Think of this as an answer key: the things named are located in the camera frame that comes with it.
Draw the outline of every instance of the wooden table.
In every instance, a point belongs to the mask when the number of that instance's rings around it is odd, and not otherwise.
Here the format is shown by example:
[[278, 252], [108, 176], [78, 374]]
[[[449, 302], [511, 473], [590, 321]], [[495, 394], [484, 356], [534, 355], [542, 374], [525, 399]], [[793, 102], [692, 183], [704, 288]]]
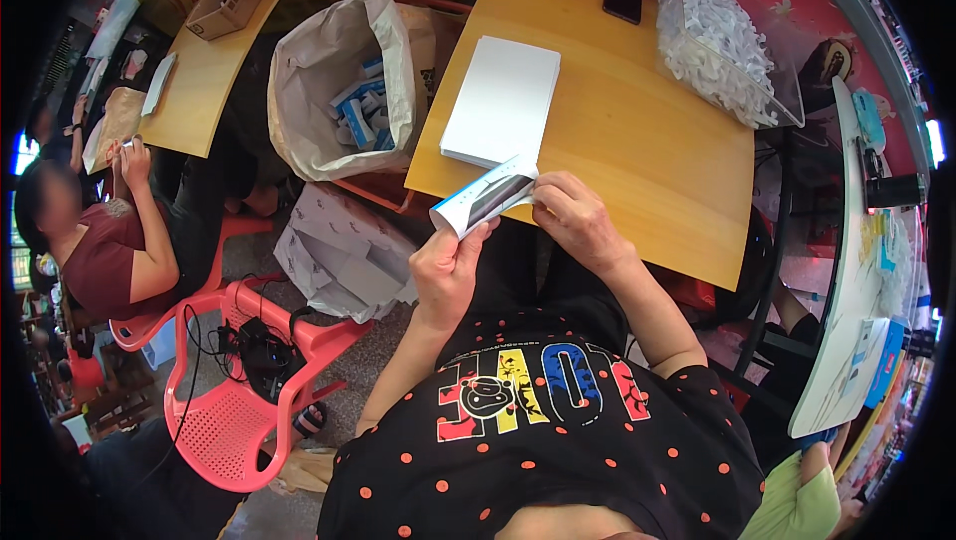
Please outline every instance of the wooden table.
[[169, 52], [176, 64], [159, 104], [142, 117], [138, 133], [150, 145], [205, 158], [236, 74], [279, 0], [260, 0], [246, 26], [207, 42], [180, 29]]
[[[643, 0], [642, 10], [641, 24], [633, 25], [604, 13], [601, 0], [478, 0], [405, 187], [444, 198], [482, 174], [438, 148], [481, 36], [556, 50], [561, 69], [540, 171], [571, 171], [601, 194], [641, 258], [735, 289], [750, 214], [753, 131], [658, 70], [657, 0]], [[528, 205], [508, 216], [532, 222]]]
[[[855, 148], [855, 140], [860, 136], [859, 122], [846, 84], [834, 77], [833, 86], [843, 139], [843, 236], [836, 257], [833, 291], [827, 297], [829, 309], [825, 311], [817, 360], [787, 430], [793, 438], [839, 426], [856, 417], [876, 375], [889, 330], [888, 317], [892, 315], [879, 310], [882, 277], [876, 264], [876, 248], [860, 251], [864, 224], [874, 217], [868, 214], [863, 202], [862, 167]], [[865, 348], [866, 357], [852, 366], [856, 341], [869, 318], [876, 321]], [[856, 376], [851, 380], [854, 370]]]

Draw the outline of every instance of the maroon shirt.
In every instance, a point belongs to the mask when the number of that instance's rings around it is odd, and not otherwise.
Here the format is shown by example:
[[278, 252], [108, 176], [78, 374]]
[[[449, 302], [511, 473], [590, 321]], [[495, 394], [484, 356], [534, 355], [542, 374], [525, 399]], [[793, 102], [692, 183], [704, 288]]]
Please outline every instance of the maroon shirt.
[[[160, 213], [165, 212], [160, 206]], [[129, 320], [148, 313], [163, 313], [176, 305], [175, 288], [129, 303], [133, 280], [133, 252], [146, 249], [139, 214], [131, 203], [113, 199], [83, 212], [79, 222], [89, 227], [60, 269], [67, 289], [86, 310], [104, 320]]]

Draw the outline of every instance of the pink plastic chair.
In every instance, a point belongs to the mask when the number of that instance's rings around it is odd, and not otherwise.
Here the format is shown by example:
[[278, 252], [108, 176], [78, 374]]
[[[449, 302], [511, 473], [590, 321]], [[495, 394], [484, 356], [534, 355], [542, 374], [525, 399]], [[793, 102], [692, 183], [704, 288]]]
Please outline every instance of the pink plastic chair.
[[[229, 320], [235, 330], [249, 319], [247, 314], [261, 313], [263, 322], [272, 327], [273, 332], [289, 338], [290, 313], [249, 288], [262, 282], [264, 279], [260, 278], [230, 283], [225, 289], [195, 295], [176, 307], [176, 366], [166, 383], [163, 401], [172, 438], [176, 438], [186, 405], [186, 401], [176, 399], [175, 394], [188, 366], [186, 347], [190, 341], [186, 331], [186, 305], [197, 314], [221, 309], [223, 322]], [[316, 377], [371, 328], [371, 322], [359, 325], [352, 320], [327, 328], [296, 322], [293, 341], [305, 357], [306, 365], [282, 387], [278, 405], [259, 397], [247, 383], [231, 379], [200, 397], [193, 397], [176, 442], [183, 459], [209, 484], [223, 490], [253, 492], [268, 485], [292, 450], [293, 414], [345, 386], [345, 382], [339, 380], [313, 392]], [[232, 374], [236, 379], [243, 379], [239, 359], [233, 359]], [[259, 447], [273, 429], [276, 431], [275, 454], [269, 466], [259, 471], [256, 467]]]
[[[272, 220], [235, 216], [226, 213], [223, 216], [223, 228], [219, 234], [219, 247], [216, 247], [216, 257], [209, 271], [209, 279], [196, 294], [219, 288], [223, 281], [223, 243], [229, 237], [236, 235], [252, 235], [266, 233], [272, 230]], [[176, 306], [166, 313], [150, 313], [136, 316], [129, 320], [110, 320], [110, 332], [117, 345], [128, 352], [135, 352], [153, 338], [162, 326], [176, 314]]]

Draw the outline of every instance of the cartoon face print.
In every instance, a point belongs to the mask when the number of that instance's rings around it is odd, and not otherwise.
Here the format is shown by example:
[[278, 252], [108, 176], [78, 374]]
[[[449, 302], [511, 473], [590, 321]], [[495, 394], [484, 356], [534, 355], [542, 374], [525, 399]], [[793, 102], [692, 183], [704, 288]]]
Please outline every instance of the cartoon face print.
[[472, 417], [487, 419], [514, 403], [514, 389], [510, 380], [478, 377], [462, 380], [459, 401]]

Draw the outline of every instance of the green shirt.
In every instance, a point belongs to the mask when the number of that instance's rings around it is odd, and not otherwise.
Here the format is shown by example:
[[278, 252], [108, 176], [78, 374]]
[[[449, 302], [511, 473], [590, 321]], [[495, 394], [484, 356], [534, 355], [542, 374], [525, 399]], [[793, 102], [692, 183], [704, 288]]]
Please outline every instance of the green shirt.
[[824, 467], [800, 486], [800, 451], [767, 476], [764, 499], [741, 540], [823, 540], [839, 522], [833, 471]]

